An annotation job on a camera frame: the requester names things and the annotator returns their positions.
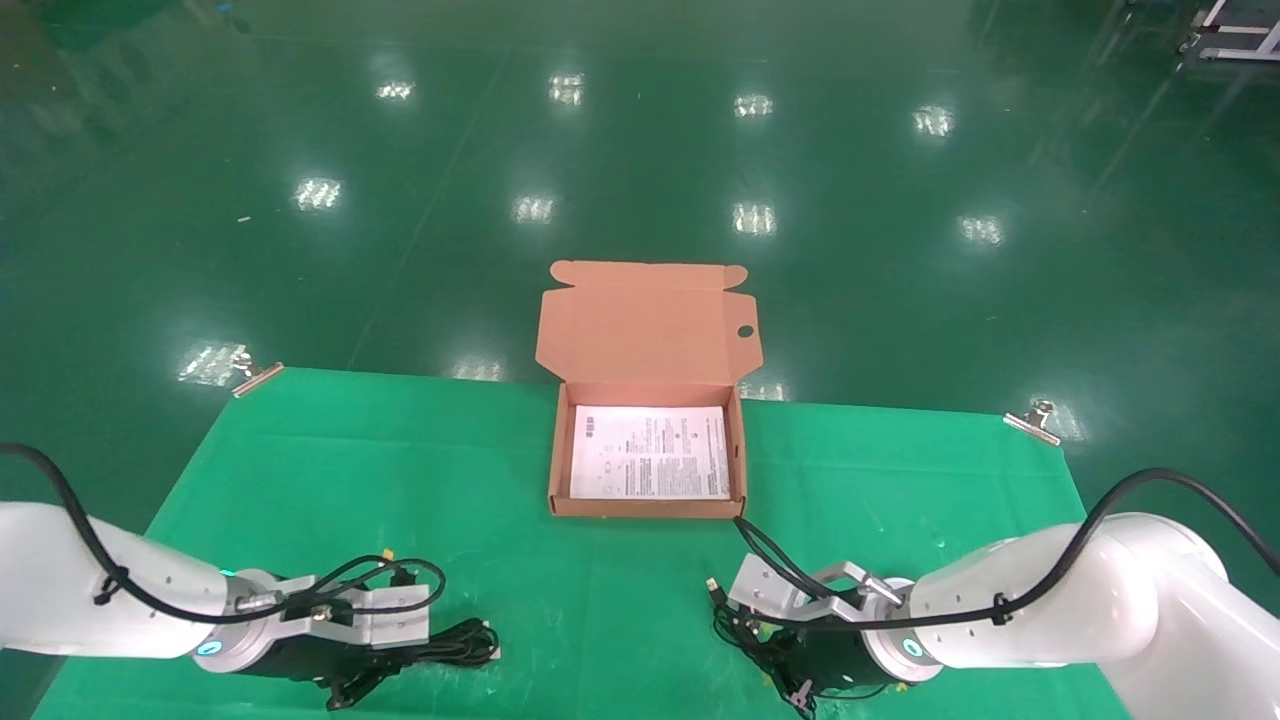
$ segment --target open cardboard box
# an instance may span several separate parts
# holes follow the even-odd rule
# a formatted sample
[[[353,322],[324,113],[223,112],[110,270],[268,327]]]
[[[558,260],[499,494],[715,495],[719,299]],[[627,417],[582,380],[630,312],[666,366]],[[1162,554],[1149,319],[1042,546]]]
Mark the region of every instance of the open cardboard box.
[[[559,260],[571,286],[543,293],[538,363],[562,380],[552,445],[553,515],[733,518],[746,505],[746,438],[737,380],[764,363],[755,299],[727,292],[740,265]],[[728,500],[570,497],[579,405],[724,407]]]

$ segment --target box lid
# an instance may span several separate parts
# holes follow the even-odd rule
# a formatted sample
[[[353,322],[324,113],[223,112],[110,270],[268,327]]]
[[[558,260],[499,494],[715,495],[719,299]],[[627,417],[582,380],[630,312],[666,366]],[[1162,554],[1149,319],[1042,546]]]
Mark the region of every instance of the box lid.
[[[558,260],[538,363],[571,383],[736,383],[764,363],[741,265]]]

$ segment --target robotic arm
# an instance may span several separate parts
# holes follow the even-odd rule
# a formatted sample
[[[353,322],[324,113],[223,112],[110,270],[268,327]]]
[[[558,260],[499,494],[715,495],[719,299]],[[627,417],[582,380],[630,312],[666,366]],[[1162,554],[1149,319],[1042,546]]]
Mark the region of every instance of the robotic arm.
[[[1010,600],[1046,580],[1079,524],[993,543],[914,582],[851,562],[808,578],[751,553],[727,594],[708,580],[717,632],[804,717],[831,691],[916,684],[943,667],[1076,662],[1097,664],[1134,720],[1280,716],[1280,620],[1235,589],[1188,528],[1147,514],[1103,518],[1100,509],[1065,574],[1021,607]],[[1274,553],[1265,556],[1275,569]],[[824,587],[841,577],[855,588]],[[1007,614],[992,612],[1001,606]],[[932,623],[946,614],[978,619]],[[760,639],[762,623],[782,629]]]
[[[211,673],[315,683],[329,691],[329,710],[351,707],[411,665],[480,667],[499,655],[498,635],[479,619],[429,633],[429,606],[444,575],[425,560],[362,556],[324,578],[223,571],[86,516],[38,451],[5,445],[0,451],[33,460],[65,505],[0,502],[0,647],[189,656]],[[367,564],[375,569],[339,579]],[[417,584],[410,566],[434,573],[434,589]],[[369,588],[367,580],[384,574],[390,587]]]

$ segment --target white paper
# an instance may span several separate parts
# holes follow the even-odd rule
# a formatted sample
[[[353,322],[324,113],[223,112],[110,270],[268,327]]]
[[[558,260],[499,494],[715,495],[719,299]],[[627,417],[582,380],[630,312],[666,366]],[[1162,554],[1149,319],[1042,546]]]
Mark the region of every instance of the white paper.
[[[579,405],[568,496],[728,500],[724,409]]]

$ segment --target green table cover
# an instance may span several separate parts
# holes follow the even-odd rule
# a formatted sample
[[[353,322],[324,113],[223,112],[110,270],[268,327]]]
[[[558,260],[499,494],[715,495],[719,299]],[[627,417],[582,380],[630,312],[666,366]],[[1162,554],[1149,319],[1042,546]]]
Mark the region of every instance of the green table cover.
[[[556,388],[291,368],[229,402],[148,537],[223,568],[324,573],[384,547],[438,562],[443,628],[492,620],[502,659],[420,666],[346,720],[794,717],[710,629],[731,523],[553,518]],[[748,516],[801,566],[919,577],[991,541],[1079,520],[1059,450],[1000,418],[744,402]],[[38,720],[323,717],[326,693],[187,659],[69,660]],[[1093,666],[943,670],[819,717],[1124,717]]]

